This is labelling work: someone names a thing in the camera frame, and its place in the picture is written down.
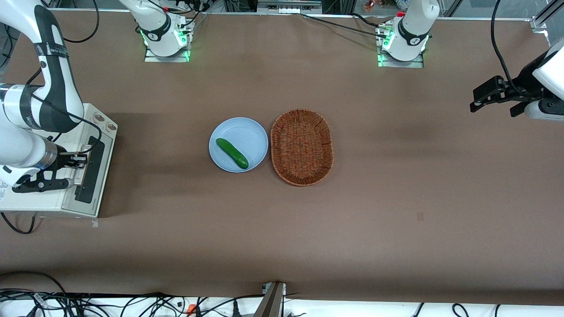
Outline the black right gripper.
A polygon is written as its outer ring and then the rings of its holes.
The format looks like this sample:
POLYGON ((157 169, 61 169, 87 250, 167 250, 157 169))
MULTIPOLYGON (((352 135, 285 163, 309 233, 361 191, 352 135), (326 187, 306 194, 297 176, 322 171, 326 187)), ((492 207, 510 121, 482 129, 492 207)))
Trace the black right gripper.
POLYGON ((70 152, 69 155, 58 153, 55 161, 49 166, 50 171, 63 168, 84 169, 87 166, 87 152, 70 152))

